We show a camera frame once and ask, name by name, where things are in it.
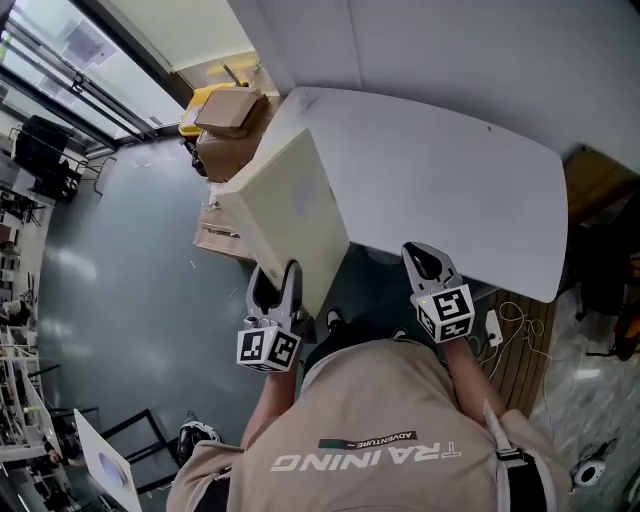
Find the large taped cardboard box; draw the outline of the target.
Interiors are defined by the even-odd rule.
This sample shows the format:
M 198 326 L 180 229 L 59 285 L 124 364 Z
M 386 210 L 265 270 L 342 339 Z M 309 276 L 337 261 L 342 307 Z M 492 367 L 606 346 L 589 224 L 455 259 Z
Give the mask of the large taped cardboard box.
M 271 120 L 284 97 L 268 96 L 268 105 L 244 138 L 216 135 L 203 130 L 196 141 L 196 151 L 210 182 L 229 181 L 254 157 Z

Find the person's beige shirt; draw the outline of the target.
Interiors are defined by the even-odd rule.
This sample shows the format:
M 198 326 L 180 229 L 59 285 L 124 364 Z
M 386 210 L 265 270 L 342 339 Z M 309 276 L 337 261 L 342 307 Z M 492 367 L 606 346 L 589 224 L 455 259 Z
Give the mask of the person's beige shirt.
M 167 512 L 566 512 L 570 478 L 518 410 L 460 409 L 447 363 L 376 340 L 322 358 L 249 446 L 197 445 Z

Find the wooden slatted board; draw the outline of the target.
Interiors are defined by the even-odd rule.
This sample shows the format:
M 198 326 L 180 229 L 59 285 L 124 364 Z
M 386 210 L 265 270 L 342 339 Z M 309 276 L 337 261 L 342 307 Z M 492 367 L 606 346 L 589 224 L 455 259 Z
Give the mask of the wooden slatted board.
M 481 365 L 507 407 L 528 416 L 548 366 L 556 304 L 498 290 L 489 296 L 488 308 L 496 310 L 503 343 L 491 347 L 485 341 Z

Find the black white headset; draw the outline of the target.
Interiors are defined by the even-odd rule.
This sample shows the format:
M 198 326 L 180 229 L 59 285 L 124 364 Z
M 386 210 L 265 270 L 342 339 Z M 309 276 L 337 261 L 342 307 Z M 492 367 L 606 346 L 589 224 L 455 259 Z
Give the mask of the black white headset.
M 192 455 L 195 447 L 201 441 L 220 442 L 216 430 L 198 420 L 190 411 L 178 434 L 177 455 L 181 463 L 185 463 Z

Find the black cart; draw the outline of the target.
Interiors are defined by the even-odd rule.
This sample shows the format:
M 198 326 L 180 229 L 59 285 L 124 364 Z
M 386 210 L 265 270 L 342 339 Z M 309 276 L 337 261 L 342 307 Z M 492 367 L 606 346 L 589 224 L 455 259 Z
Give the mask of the black cart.
M 73 200 L 81 174 L 64 154 L 70 135 L 69 129 L 37 115 L 18 129 L 12 159 L 35 179 L 30 192 L 54 201 Z

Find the cream rectangular box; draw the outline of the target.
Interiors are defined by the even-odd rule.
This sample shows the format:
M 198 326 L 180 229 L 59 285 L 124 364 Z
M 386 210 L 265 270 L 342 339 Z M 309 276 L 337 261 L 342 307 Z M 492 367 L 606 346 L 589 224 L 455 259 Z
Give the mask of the cream rectangular box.
M 302 305 L 317 316 L 349 237 L 311 132 L 255 155 L 216 200 L 275 287 L 283 284 L 288 263 L 299 263 Z

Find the white board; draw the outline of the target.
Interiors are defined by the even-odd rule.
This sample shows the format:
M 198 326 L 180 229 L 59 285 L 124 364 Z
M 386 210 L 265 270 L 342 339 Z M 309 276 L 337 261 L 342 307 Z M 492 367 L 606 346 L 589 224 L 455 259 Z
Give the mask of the white board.
M 127 512 L 142 512 L 129 462 L 106 442 L 78 409 L 73 412 L 92 478 Z

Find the black metal frame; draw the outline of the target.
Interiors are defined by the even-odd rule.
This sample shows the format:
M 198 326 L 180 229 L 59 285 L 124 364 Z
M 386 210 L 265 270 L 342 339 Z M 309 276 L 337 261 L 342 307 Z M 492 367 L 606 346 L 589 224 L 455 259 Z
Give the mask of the black metal frame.
M 152 442 L 128 455 L 125 455 L 124 459 L 130 465 L 134 465 L 145 459 L 154 457 L 156 454 L 160 452 L 166 452 L 170 457 L 172 463 L 176 467 L 176 469 L 169 475 L 164 476 L 160 479 L 148 482 L 145 485 L 136 485 L 135 489 L 138 495 L 151 492 L 171 484 L 175 479 L 177 475 L 177 470 L 178 470 L 178 457 L 177 457 L 178 438 L 174 437 L 172 439 L 168 439 L 164 435 L 162 429 L 160 428 L 159 424 L 156 422 L 152 414 L 152 411 L 149 408 L 143 409 L 142 411 L 134 414 L 133 416 L 125 419 L 124 421 L 103 431 L 101 435 L 105 440 L 109 441 L 111 438 L 122 434 L 127 429 L 135 427 L 140 422 L 144 423 L 152 433 Z

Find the person's left forearm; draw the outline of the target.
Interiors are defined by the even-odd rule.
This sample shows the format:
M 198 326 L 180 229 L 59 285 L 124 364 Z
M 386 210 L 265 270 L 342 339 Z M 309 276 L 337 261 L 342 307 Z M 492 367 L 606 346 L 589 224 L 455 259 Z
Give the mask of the person's left forearm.
M 297 383 L 297 369 L 288 372 L 267 374 L 257 405 L 247 423 L 241 440 L 246 449 L 251 439 L 269 419 L 284 414 L 294 403 Z

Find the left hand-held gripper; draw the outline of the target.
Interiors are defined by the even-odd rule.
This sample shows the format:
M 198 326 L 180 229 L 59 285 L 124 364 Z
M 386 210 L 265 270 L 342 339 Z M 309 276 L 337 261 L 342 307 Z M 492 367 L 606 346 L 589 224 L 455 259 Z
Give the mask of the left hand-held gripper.
M 291 370 L 298 356 L 301 338 L 284 329 L 291 328 L 302 304 L 302 269 L 291 260 L 285 271 L 279 300 L 272 308 L 272 319 L 258 319 L 273 303 L 273 284 L 257 265 L 249 280 L 246 306 L 249 317 L 237 335 L 236 362 L 259 372 L 284 373 Z

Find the brown cardboard sheet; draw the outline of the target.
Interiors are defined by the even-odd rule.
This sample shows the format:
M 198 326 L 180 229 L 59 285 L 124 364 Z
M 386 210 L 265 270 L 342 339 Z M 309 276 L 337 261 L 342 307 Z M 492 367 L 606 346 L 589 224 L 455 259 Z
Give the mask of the brown cardboard sheet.
M 640 187 L 640 175 L 590 147 L 564 164 L 568 224 L 577 226 Z

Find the dark window frame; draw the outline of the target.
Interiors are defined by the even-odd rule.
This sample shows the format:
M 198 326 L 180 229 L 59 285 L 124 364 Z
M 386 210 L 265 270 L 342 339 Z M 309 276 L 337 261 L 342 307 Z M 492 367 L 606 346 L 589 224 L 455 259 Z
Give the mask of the dark window frame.
M 116 150 L 172 135 L 192 89 L 107 0 L 0 0 L 0 109 Z

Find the black office chair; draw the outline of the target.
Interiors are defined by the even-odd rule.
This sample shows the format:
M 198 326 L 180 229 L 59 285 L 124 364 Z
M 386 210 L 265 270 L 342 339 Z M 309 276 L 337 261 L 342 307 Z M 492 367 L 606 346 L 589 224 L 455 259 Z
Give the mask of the black office chair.
M 581 307 L 576 320 L 589 312 L 618 316 L 623 306 L 630 257 L 640 251 L 640 188 L 610 223 L 594 224 L 579 249 Z

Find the white round device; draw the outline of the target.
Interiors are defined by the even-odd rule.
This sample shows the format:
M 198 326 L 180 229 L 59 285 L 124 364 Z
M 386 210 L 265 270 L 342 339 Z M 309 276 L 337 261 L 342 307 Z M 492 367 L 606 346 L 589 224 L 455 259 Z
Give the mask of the white round device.
M 575 487 L 592 487 L 604 474 L 607 467 L 606 459 L 615 450 L 618 443 L 613 438 L 600 445 L 591 446 L 579 459 L 572 471 L 572 480 Z

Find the yellow plastic bin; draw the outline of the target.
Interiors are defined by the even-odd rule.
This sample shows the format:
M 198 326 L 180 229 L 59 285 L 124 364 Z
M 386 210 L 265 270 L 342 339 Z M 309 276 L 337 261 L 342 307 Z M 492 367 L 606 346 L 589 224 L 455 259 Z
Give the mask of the yellow plastic bin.
M 196 118 L 204 104 L 209 99 L 211 93 L 218 89 L 240 89 L 240 86 L 234 86 L 232 83 L 223 82 L 202 88 L 196 88 L 193 91 L 193 97 L 179 123 L 178 131 L 181 136 L 187 139 L 195 139 L 202 133 L 202 129 L 195 123 Z

